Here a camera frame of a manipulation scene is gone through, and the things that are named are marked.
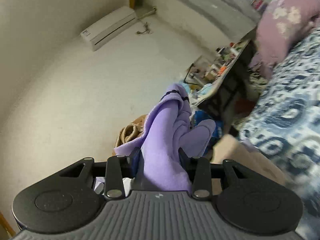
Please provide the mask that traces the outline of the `cluttered side table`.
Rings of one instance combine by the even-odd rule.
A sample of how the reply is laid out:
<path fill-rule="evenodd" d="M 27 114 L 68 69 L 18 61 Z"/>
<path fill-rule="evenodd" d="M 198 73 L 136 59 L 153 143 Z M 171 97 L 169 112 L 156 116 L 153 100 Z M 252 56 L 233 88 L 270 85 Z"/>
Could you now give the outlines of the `cluttered side table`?
<path fill-rule="evenodd" d="M 198 57 L 182 80 L 191 108 L 203 110 L 223 122 L 228 131 L 238 111 L 237 101 L 250 97 L 248 65 L 255 52 L 255 44 L 247 36 L 217 48 L 214 55 Z"/>

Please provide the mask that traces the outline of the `purple hoodie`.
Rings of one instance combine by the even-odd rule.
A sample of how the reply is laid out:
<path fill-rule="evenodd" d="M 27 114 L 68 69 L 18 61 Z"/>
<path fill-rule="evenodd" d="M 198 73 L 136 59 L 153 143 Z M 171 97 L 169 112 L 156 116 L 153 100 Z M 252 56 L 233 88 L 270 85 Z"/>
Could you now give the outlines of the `purple hoodie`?
<path fill-rule="evenodd" d="M 171 85 L 160 102 L 148 114 L 143 134 L 116 147 L 118 155 L 129 155 L 140 148 L 142 155 L 133 190 L 190 191 L 191 182 L 181 166 L 178 150 L 189 157 L 203 156 L 215 130 L 211 119 L 190 126 L 191 108 L 185 88 Z"/>

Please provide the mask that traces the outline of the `white wall air conditioner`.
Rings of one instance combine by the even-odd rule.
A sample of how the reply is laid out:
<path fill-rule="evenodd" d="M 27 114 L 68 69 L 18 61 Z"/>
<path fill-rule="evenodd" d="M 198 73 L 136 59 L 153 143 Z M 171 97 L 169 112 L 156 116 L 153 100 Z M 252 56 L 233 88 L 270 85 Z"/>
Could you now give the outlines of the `white wall air conditioner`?
<path fill-rule="evenodd" d="M 80 36 L 92 51 L 97 51 L 108 41 L 134 25 L 137 20 L 135 11 L 124 6 L 93 23 L 83 30 Z"/>

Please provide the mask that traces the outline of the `blue white patterned bedspread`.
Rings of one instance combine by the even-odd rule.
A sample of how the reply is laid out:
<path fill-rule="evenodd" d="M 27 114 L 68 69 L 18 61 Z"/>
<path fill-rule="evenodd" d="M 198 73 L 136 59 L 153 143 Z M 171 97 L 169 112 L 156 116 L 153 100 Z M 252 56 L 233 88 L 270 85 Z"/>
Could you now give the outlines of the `blue white patterned bedspread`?
<path fill-rule="evenodd" d="M 319 239 L 319 28 L 278 64 L 238 138 L 286 177 L 304 211 L 296 232 Z"/>

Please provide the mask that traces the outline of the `pink floral pillow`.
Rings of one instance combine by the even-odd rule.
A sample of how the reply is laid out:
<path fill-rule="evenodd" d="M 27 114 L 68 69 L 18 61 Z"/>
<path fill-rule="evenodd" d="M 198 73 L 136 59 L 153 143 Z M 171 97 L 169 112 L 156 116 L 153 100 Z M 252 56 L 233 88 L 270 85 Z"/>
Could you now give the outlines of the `pink floral pillow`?
<path fill-rule="evenodd" d="M 251 65 L 270 80 L 274 67 L 317 25 L 319 0 L 271 0 L 257 27 L 257 53 Z"/>

